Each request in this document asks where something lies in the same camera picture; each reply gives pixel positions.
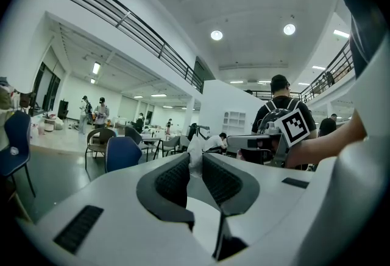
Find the ceiling light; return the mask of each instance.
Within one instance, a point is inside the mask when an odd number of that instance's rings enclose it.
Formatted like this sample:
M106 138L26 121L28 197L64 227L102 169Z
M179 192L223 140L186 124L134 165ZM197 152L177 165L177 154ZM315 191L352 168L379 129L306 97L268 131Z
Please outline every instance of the ceiling light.
M99 64L99 63L95 63L95 64L93 65L92 73L98 74L99 68L100 68L100 64Z
M333 31L333 33L335 35L339 35L339 36L344 37L344 38L349 38L349 34L342 32L342 31L339 31L339 30L335 30L335 31Z
M292 35L295 32L295 26L293 24L287 24L283 28L283 32L287 35Z
M219 30L214 30L212 33L211 33L211 39L215 40L215 41L219 41L220 39L222 39L224 35L222 34L221 31Z

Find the shirt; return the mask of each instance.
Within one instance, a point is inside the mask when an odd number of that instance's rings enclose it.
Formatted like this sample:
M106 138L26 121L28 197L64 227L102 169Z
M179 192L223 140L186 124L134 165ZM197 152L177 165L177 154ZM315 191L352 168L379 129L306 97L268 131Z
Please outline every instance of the shirt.
M350 49L358 78L378 49L388 29L386 20L373 0L344 0L351 12Z
M287 96L277 96L272 101L275 103L275 106L277 108L287 109L288 104L290 103L291 99L292 99L291 97L287 97ZM307 108L307 106L304 103L299 102L297 108L302 113L302 116L305 119L305 122L307 124L309 131L314 131L316 129L316 123L314 122L313 117L311 116L311 113L310 113L309 109ZM252 132L257 133L258 126L261 122L260 120L263 120L263 118L268 113L269 113L269 111L265 105L259 109L259 111L257 112L257 115L256 115L255 122L253 123L253 126L252 126Z
M208 140L206 140L206 143L203 146L203 151L206 152L211 148L222 147L222 146L223 146L222 139L218 135L214 135L210 137Z
M104 124L105 118L110 115L110 110L108 109L107 106L99 105L95 108L95 113L96 113L95 124Z
M319 126L319 136L325 136L332 132L336 131L336 122L335 120L327 117L326 119L322 120L320 126Z
M85 100L81 101L80 104L80 115L81 116L86 116L87 112L85 111L87 109L87 102Z

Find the round ceiling light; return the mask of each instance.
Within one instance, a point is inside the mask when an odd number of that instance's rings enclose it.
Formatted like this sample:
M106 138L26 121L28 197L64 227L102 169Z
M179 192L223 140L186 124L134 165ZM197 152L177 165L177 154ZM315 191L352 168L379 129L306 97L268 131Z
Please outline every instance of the round ceiling light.
M292 35L295 32L295 26L293 24L287 24L283 31L287 35Z
M216 41L219 41L220 39L222 39L224 35L222 34L221 31L219 30L214 30L212 33L211 33L211 39L213 40L216 40Z

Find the loudspeaker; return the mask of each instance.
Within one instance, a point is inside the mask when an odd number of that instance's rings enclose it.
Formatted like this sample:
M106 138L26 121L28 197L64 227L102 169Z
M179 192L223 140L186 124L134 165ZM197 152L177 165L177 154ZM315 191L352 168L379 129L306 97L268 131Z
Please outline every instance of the loudspeaker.
M69 104L69 102L65 102L64 100L60 100L60 106L58 108L57 117L59 117L61 120L64 120L66 117L66 114L68 113L68 104Z

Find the railing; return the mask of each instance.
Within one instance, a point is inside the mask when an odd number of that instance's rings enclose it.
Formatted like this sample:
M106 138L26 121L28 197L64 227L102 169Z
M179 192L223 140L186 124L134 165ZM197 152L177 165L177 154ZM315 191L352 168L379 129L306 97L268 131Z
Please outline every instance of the railing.
M320 95L337 81L340 81L352 69L352 53L349 47L349 41L347 41L328 67L300 93L301 101L307 103L309 100Z
M147 23L118 0L71 0L102 18L155 55L184 80L203 91L204 81Z
M247 92L250 95L253 95L253 96L255 96L255 97L259 98L259 99L263 99L263 100L271 100L273 98L273 95L272 95L271 91L252 91L252 90L248 89L245 92ZM296 99L301 100L300 93L290 92L290 96L292 98L296 98Z

